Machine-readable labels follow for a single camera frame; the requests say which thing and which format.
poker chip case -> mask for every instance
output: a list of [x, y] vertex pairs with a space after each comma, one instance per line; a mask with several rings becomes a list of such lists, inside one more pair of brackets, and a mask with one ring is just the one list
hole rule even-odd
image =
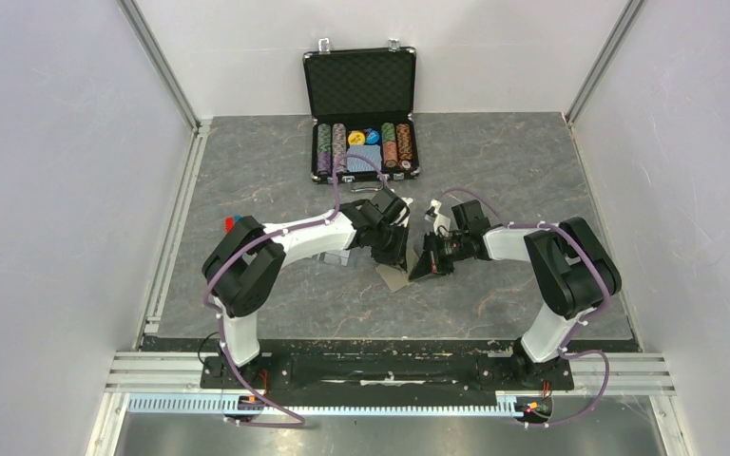
[[[315, 121], [313, 182], [331, 183], [332, 163], [350, 149], [378, 160], [376, 164], [391, 180], [418, 177], [421, 162], [413, 124], [415, 58], [413, 47], [401, 47], [396, 40], [388, 47], [329, 50], [328, 40], [323, 39], [318, 51], [303, 55]], [[363, 135], [368, 137], [367, 143], [361, 142]], [[378, 181], [373, 168], [356, 158], [341, 160], [336, 175], [341, 182]]]

gray mat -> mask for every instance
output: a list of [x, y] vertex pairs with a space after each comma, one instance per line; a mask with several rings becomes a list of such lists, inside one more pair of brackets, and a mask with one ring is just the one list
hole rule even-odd
[[[486, 195], [510, 220], [557, 222], [577, 215], [597, 230], [560, 114], [418, 114], [415, 124], [421, 177], [396, 182], [394, 190], [415, 199], [410, 243], [416, 252], [430, 199], [453, 185]], [[201, 304], [200, 268], [224, 235], [225, 218], [285, 222], [332, 207], [332, 187], [309, 179], [311, 141], [308, 116], [214, 120], [158, 336], [203, 337], [217, 329]], [[343, 201], [368, 195], [347, 193]], [[446, 197], [445, 210], [470, 198]], [[527, 263], [461, 261], [452, 275], [392, 294], [368, 251], [355, 250], [352, 259], [348, 266], [303, 259], [282, 270], [259, 311], [259, 337], [512, 339], [530, 326], [542, 303]], [[621, 300], [580, 337], [630, 338]]]

white wall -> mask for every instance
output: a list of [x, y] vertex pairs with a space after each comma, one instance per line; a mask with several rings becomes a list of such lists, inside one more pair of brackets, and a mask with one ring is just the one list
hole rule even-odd
[[115, 2], [0, 1], [0, 455], [84, 453], [189, 137]]
[[643, 341], [730, 455], [730, 1], [647, 2], [577, 133]]
[[625, 0], [139, 0], [202, 117], [309, 112], [301, 56], [418, 49], [415, 110], [565, 111]]

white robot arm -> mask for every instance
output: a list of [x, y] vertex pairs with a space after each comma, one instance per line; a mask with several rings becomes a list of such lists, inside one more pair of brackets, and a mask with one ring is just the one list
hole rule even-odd
[[[564, 239], [547, 230], [490, 226], [477, 200], [454, 206], [457, 229], [440, 215], [433, 200], [426, 212], [432, 231], [424, 236], [424, 253], [410, 275], [444, 276], [453, 263], [467, 258], [529, 262], [545, 304], [530, 329], [514, 344], [514, 367], [519, 376], [536, 375], [554, 366], [559, 348], [581, 317], [603, 302], [603, 292]], [[573, 237], [591, 259], [611, 295], [620, 291], [620, 273], [600, 241], [582, 218], [571, 218], [560, 227]]]
[[[222, 275], [213, 290], [214, 302], [225, 309], [222, 319], [226, 343], [237, 366], [259, 355], [257, 311], [267, 300], [281, 268], [302, 258], [355, 247], [371, 247], [378, 263], [406, 268], [409, 204], [387, 188], [370, 200], [341, 204], [337, 214], [330, 211], [315, 218], [289, 224], [259, 224], [253, 217], [241, 218], [202, 266], [206, 280], [233, 254], [256, 238], [277, 231], [255, 247]], [[296, 225], [312, 225], [286, 230]]]

metal floor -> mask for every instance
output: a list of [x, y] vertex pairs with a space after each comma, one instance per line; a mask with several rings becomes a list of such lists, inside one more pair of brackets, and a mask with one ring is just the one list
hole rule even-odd
[[[558, 397], [555, 417], [572, 414], [586, 402], [584, 398]], [[642, 396], [607, 397], [583, 420], [527, 431], [510, 418], [327, 416], [311, 417], [309, 423], [309, 429], [250, 429], [225, 424], [220, 416], [128, 413], [115, 454], [666, 454], [654, 410]]]
[[[558, 113], [418, 114], [422, 172], [396, 182], [415, 199], [411, 245], [421, 250], [423, 212], [441, 190], [464, 185], [495, 201], [515, 221], [581, 216], [600, 233], [577, 153]], [[236, 214], [261, 222], [318, 215], [333, 204], [330, 185], [309, 179], [308, 116], [218, 118], [211, 124], [159, 337], [201, 338], [216, 320], [201, 304], [200, 268]], [[363, 194], [343, 195], [343, 201]], [[468, 196], [446, 197], [451, 206]], [[285, 268], [259, 311], [260, 338], [514, 339], [541, 305], [526, 263], [462, 261], [453, 275], [391, 294], [367, 251], [353, 265], [304, 259]], [[630, 339], [622, 300], [579, 338]]]

